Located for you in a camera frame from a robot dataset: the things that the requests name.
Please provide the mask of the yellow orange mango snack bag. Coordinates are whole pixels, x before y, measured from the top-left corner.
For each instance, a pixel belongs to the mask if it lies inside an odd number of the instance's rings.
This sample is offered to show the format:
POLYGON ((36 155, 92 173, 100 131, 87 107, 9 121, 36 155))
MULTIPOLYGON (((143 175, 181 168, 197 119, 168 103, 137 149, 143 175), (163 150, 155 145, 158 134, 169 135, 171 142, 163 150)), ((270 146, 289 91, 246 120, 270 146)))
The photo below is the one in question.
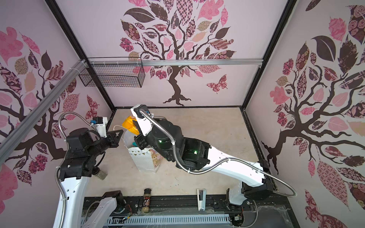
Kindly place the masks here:
POLYGON ((129 116, 125 119, 122 123, 122 127, 127 129, 129 132, 133 133, 134 135, 139 135, 140 132, 137 128, 137 121, 134 116, 129 116))

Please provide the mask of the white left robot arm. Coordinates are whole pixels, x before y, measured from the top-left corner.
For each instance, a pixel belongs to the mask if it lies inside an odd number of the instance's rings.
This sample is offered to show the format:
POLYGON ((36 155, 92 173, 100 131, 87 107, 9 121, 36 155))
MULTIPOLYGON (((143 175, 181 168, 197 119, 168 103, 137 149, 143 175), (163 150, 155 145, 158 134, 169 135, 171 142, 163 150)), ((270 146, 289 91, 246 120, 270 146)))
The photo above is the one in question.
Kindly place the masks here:
POLYGON ((123 132, 112 131, 101 137, 95 130, 80 128, 66 137, 68 150, 55 173, 60 190, 55 228, 101 228, 115 210, 126 206, 121 191, 106 192, 92 215, 81 221, 86 189, 98 169, 97 157, 109 148, 117 148, 123 132))

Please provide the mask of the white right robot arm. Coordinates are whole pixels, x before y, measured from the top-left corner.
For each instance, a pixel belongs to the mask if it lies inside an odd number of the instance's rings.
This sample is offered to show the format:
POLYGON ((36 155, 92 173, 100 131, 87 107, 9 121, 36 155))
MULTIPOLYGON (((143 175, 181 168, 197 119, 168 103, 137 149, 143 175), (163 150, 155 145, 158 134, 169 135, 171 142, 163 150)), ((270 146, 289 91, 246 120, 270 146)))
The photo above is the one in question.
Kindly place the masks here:
POLYGON ((273 194, 273 183, 266 175, 266 162, 241 160, 207 142, 184 137, 179 126, 163 118, 157 118, 154 122, 146 118, 137 119, 133 124, 139 131, 135 143, 140 149, 153 148, 189 174, 202 175, 213 171, 237 179, 239 185, 228 189, 230 204, 241 205, 247 199, 264 200, 273 194))

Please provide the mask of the white paper bag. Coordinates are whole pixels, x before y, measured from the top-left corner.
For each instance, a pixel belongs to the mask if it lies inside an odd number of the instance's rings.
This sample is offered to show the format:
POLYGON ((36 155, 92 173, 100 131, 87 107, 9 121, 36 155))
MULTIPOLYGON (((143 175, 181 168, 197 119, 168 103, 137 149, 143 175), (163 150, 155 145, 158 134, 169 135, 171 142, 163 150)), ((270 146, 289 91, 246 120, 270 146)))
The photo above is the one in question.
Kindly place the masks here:
POLYGON ((121 125, 115 125, 113 130, 124 130, 122 139, 131 158, 140 172, 156 173, 162 161, 162 156, 152 147, 140 149, 135 143, 135 134, 121 125))

